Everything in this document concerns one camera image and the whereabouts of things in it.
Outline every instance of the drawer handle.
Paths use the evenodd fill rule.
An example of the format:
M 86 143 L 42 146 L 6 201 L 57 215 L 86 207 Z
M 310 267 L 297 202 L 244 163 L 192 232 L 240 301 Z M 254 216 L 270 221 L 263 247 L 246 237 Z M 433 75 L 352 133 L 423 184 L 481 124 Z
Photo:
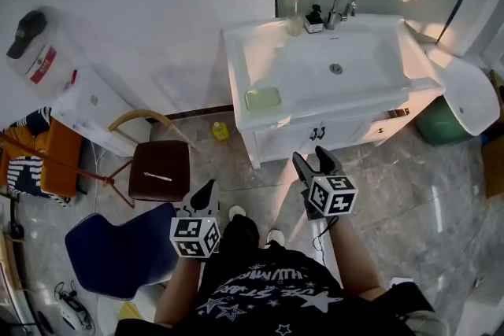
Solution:
M 311 141 L 313 141 L 313 140 L 315 140 L 317 138 L 317 132 L 318 132 L 317 128 L 313 129 L 313 134 L 309 137 L 309 139 Z
M 322 131 L 322 133 L 320 133 L 317 136 L 319 139 L 322 139 L 325 136 L 325 126 L 321 127 L 321 131 Z

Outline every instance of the navy blue seat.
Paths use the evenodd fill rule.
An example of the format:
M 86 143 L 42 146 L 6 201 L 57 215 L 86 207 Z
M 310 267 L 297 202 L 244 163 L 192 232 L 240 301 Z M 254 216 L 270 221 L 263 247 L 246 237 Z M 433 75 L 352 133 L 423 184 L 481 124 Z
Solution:
M 107 297 L 131 300 L 137 289 L 169 278 L 178 255 L 169 239 L 176 211 L 170 203 L 114 226 L 91 214 L 65 237 L 80 285 Z

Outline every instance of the faucet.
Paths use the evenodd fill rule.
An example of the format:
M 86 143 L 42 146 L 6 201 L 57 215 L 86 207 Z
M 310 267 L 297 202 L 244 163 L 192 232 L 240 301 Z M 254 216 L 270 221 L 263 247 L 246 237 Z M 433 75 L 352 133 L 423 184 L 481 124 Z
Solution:
M 343 13 L 337 13 L 336 10 L 338 9 L 339 0 L 334 0 L 334 2 L 332 3 L 332 8 L 329 11 L 328 19 L 324 23 L 326 29 L 334 30 L 334 27 L 338 22 L 336 20 L 336 17 L 339 17 L 339 21 L 347 21 L 348 13 L 350 13 L 352 17 L 355 16 L 355 9 L 357 7 L 357 5 L 355 4 L 355 0 L 347 0 L 347 1 L 348 3 L 346 4 Z

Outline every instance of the sink drain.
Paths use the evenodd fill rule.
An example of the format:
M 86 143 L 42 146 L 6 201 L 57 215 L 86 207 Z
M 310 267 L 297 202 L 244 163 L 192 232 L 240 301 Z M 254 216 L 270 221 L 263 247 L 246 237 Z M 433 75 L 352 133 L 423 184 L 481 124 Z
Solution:
M 343 68 L 341 65 L 338 65 L 337 63 L 333 63 L 332 65 L 329 66 L 329 70 L 331 73 L 334 73 L 335 75 L 340 75 L 343 73 Z

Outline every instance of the white shoe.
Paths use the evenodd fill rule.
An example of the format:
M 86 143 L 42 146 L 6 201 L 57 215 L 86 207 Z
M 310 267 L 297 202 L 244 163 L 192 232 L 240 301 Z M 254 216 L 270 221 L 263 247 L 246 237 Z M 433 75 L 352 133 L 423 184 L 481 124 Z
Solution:
M 245 210 L 243 210 L 243 208 L 239 206 L 233 206 L 229 209 L 229 221 L 232 221 L 233 217 L 236 216 L 237 214 L 246 217 L 246 213 Z
M 284 233 L 280 230 L 271 230 L 266 237 L 266 243 L 270 241 L 277 241 L 280 246 L 285 246 L 285 237 Z

